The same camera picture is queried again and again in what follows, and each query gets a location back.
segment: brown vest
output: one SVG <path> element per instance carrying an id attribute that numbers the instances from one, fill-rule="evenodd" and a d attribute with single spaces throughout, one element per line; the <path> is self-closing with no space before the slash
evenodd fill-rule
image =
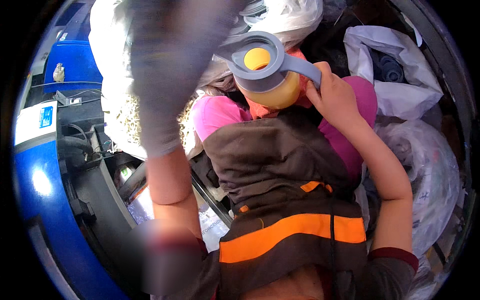
<path id="1" fill-rule="evenodd" d="M 220 299 L 305 265 L 358 274 L 367 262 L 361 210 L 345 165 L 318 129 L 282 116 L 226 125 L 204 141 L 235 219 L 220 240 Z"/>

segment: gray work glove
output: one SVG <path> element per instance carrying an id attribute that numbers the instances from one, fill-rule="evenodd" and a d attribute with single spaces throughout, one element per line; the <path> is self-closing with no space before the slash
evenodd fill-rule
<path id="1" fill-rule="evenodd" d="M 133 92 L 148 157 L 180 145 L 177 116 L 245 0 L 132 1 Z"/>

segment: yellow liquid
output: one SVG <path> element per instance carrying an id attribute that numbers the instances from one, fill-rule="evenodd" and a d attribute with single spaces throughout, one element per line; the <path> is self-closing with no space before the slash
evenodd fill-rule
<path id="1" fill-rule="evenodd" d="M 247 91 L 237 85 L 245 97 L 251 101 L 273 109 L 287 108 L 294 104 L 300 95 L 300 75 L 289 71 L 285 80 L 276 88 L 262 93 Z"/>

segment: person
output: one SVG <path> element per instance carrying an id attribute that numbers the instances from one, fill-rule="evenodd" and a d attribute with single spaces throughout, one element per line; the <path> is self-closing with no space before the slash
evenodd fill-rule
<path id="1" fill-rule="evenodd" d="M 159 14 L 138 7 L 132 21 L 132 74 L 154 214 L 187 228 L 204 251 L 195 279 L 162 299 L 403 298 L 418 268 L 411 253 L 410 182 L 372 129 L 377 106 L 371 83 L 342 80 L 326 62 L 315 64 L 320 90 L 307 87 L 324 118 L 318 127 L 296 114 L 251 120 L 226 97 L 205 97 L 193 107 L 195 128 L 235 215 L 219 250 L 206 253 L 176 116 L 228 34 L 228 26 L 218 24 L 228 23 L 227 11 L 239 10 L 213 2 L 207 9 L 180 1 L 173 12 L 157 7 Z M 187 18 L 182 12 L 189 11 L 197 13 Z M 175 14 L 183 22 L 172 22 Z M 168 16 L 162 28 L 172 28 L 152 30 L 156 16 Z M 161 55 L 152 55 L 157 48 Z M 353 196 L 363 161 L 383 200 L 369 249 Z"/>

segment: red towel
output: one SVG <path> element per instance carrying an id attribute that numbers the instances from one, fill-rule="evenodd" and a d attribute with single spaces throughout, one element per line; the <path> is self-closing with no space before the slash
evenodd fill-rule
<path id="1" fill-rule="evenodd" d="M 291 56 L 295 56 L 298 58 L 301 58 L 303 60 L 306 60 L 305 56 L 303 53 L 300 51 L 300 49 L 295 46 L 293 48 L 290 48 L 290 50 L 287 51 L 287 53 Z M 300 75 L 300 95 L 297 99 L 297 102 L 295 102 L 295 105 L 300 105 L 305 108 L 310 108 L 312 106 L 312 103 L 310 100 L 307 98 L 305 95 L 305 91 L 307 89 L 307 82 L 309 79 L 303 75 Z M 252 115 L 252 118 L 254 120 L 258 118 L 274 118 L 277 116 L 278 112 L 280 111 L 279 109 L 272 109 L 272 108 L 267 108 L 261 104 L 255 103 L 251 101 L 250 99 L 246 98 L 248 104 L 250 105 L 250 114 Z"/>

